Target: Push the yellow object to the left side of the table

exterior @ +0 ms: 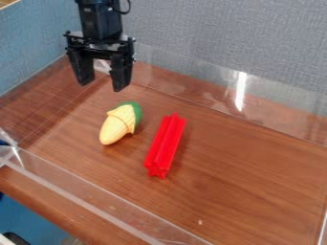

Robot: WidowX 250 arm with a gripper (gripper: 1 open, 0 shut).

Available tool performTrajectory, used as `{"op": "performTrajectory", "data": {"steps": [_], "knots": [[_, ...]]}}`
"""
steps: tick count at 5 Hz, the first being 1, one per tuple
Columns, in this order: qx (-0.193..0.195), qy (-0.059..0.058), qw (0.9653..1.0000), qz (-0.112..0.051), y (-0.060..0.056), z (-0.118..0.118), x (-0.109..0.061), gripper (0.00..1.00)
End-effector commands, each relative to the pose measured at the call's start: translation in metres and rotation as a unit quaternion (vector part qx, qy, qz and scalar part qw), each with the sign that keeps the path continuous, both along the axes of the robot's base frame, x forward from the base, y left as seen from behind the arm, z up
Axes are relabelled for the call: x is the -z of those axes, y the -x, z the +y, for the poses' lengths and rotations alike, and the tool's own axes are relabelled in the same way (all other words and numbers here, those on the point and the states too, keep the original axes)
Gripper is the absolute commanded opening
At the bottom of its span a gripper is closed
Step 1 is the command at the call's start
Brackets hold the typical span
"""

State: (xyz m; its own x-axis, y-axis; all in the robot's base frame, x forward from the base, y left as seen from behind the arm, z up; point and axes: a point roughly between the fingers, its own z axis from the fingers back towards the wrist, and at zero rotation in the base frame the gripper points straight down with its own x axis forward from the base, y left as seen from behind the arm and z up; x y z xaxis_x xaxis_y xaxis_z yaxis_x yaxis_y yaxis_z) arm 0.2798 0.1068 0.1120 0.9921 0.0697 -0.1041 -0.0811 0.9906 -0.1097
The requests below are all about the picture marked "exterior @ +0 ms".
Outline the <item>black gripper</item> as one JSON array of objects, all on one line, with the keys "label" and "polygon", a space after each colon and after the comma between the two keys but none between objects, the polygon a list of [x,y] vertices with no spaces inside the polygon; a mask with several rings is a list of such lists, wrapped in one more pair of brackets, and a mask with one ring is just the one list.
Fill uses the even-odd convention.
[{"label": "black gripper", "polygon": [[65,37],[78,83],[85,86],[95,80],[94,59],[110,60],[113,88],[121,92],[133,80],[135,38],[121,34],[117,38],[99,40],[71,31],[65,33]]}]

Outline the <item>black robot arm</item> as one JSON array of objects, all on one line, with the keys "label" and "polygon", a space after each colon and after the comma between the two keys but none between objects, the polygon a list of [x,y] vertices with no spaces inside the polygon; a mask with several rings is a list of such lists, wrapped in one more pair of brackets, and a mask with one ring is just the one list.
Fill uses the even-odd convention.
[{"label": "black robot arm", "polygon": [[123,34],[121,0],[75,0],[81,18],[81,32],[66,31],[67,55],[81,85],[95,80],[94,62],[110,61],[110,76],[115,92],[133,81],[135,38]]}]

